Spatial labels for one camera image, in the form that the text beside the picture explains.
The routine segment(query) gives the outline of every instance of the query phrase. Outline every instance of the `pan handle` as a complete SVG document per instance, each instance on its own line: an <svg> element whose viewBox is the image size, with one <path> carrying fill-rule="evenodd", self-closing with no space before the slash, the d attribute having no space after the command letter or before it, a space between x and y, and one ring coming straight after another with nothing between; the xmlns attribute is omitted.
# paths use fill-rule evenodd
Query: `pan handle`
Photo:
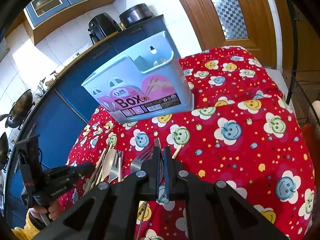
<svg viewBox="0 0 320 240"><path fill-rule="evenodd" d="M4 118L7 118L8 116L10 116L10 114L1 114L1 115L0 115L0 122L1 122Z"/></svg>

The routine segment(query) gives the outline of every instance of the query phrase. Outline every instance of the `frying pan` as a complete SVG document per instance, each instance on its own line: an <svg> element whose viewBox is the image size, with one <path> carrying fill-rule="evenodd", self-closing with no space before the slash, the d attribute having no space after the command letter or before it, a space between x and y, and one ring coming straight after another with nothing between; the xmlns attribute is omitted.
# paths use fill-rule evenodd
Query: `frying pan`
<svg viewBox="0 0 320 240"><path fill-rule="evenodd" d="M0 115L0 122L7 118L5 122L5 127L17 128L27 117L33 102L33 96L31 90L27 90L22 94L22 96L13 104L9 114Z"/></svg>
<svg viewBox="0 0 320 240"><path fill-rule="evenodd" d="M6 133L0 137L0 170L2 170L8 160L9 144Z"/></svg>

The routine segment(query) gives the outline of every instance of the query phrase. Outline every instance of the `red tablecloth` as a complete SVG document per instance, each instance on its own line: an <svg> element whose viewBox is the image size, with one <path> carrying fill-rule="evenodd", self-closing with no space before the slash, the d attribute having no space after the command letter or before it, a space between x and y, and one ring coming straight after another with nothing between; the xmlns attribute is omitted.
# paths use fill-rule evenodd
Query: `red tablecloth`
<svg viewBox="0 0 320 240"><path fill-rule="evenodd" d="M119 125L99 106L78 137L67 165L96 163L108 142L124 151L122 174L159 137L184 169L202 180L224 180L291 239L302 239L315 198L314 169L292 110L261 64L241 47L211 49L180 60L195 110ZM146 139L143 144L137 136ZM90 176L60 198L69 208ZM141 239L188 237L184 202L150 202Z"/></svg>

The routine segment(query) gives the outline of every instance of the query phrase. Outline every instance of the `cabinet handle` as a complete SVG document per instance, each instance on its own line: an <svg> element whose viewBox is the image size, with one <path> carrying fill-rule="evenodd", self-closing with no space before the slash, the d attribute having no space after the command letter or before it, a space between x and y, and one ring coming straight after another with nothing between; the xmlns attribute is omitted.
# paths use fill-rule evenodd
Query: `cabinet handle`
<svg viewBox="0 0 320 240"><path fill-rule="evenodd" d="M140 27L140 28L138 28L138 29L136 29L136 30L134 30L134 31L132 31L132 32L130 32L129 34L134 34L134 33L136 33L137 31L140 31L140 30L142 30L142 28Z"/></svg>
<svg viewBox="0 0 320 240"><path fill-rule="evenodd" d="M30 137L30 134L33 132L33 129L35 128L36 124L37 124L37 123L34 123L33 126L31 127L31 129L30 129L30 131L29 131L29 133L28 133L28 135L27 135L27 138Z"/></svg>
<svg viewBox="0 0 320 240"><path fill-rule="evenodd" d="M108 45L104 50L100 51L97 55L95 55L92 59L95 60L100 57L103 53L105 53L108 49L110 49L110 45Z"/></svg>
<svg viewBox="0 0 320 240"><path fill-rule="evenodd" d="M14 167L13 173L16 174L18 167L19 167L20 161L19 161L19 157L17 157L17 162L16 162L16 166Z"/></svg>

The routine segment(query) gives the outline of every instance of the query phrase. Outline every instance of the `yellow sleeve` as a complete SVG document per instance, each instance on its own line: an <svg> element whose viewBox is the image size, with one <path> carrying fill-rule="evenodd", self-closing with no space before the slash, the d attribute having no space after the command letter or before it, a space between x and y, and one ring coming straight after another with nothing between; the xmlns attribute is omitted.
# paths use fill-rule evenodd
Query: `yellow sleeve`
<svg viewBox="0 0 320 240"><path fill-rule="evenodd" d="M26 217L26 225L24 226L24 228L15 228L12 229L12 232L19 240L31 240L36 236L36 234L40 232L40 230L32 224L28 211Z"/></svg>

